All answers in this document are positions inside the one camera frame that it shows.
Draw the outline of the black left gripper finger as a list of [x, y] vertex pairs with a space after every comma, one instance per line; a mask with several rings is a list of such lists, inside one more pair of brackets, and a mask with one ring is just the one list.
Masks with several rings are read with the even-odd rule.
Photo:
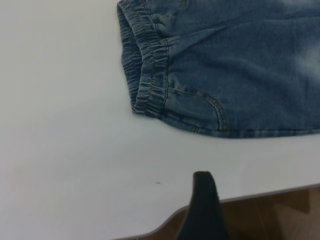
[[178, 240], [228, 240], [224, 216], [213, 176], [208, 171], [193, 174], [192, 196]]

